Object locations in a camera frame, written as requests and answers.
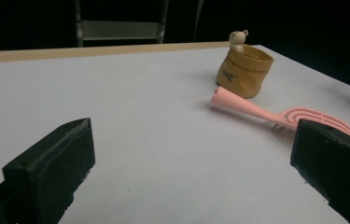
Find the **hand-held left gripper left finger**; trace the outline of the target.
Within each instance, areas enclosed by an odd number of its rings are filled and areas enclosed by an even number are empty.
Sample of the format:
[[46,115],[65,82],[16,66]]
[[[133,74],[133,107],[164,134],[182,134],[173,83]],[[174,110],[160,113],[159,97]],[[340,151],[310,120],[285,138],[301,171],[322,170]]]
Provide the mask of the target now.
[[58,224],[95,164],[89,118],[67,122],[3,167],[10,224]]

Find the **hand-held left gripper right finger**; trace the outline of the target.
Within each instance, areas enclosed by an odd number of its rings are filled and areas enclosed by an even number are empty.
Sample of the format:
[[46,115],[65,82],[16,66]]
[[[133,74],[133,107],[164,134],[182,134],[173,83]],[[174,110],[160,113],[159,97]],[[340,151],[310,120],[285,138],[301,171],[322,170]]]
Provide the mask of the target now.
[[302,119],[290,164],[350,223],[350,135]]

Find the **pink hairbrush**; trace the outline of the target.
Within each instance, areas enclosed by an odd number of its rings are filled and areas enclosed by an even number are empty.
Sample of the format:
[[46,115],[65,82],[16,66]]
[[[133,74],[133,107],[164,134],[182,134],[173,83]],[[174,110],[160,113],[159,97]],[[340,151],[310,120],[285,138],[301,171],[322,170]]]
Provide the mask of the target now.
[[350,135],[350,126],[328,114],[306,107],[291,107],[281,113],[270,112],[222,87],[215,89],[211,104],[249,116],[264,119],[275,124],[275,130],[287,133],[297,129],[300,119],[319,122]]

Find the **white table sheet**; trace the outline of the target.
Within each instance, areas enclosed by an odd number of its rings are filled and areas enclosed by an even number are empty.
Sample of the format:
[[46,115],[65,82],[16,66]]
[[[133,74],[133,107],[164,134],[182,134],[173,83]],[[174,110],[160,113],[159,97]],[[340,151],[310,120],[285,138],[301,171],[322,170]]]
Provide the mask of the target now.
[[347,224],[269,123],[210,104],[223,45],[0,51],[3,166],[90,118],[96,163],[61,224]]

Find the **metal stand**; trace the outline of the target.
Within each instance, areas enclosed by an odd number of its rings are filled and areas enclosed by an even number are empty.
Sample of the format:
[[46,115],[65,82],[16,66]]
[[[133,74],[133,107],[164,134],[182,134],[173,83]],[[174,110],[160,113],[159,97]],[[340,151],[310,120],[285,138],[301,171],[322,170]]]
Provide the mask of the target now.
[[75,0],[77,46],[85,41],[162,43],[170,0]]

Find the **small beige bear figure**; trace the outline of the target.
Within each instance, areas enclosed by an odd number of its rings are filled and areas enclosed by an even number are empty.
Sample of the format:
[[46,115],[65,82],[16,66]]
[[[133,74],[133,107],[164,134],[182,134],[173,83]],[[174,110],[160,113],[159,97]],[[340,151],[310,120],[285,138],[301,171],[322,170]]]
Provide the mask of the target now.
[[247,30],[231,32],[229,36],[230,49],[235,49],[238,52],[243,52],[244,43],[247,36],[248,36]]

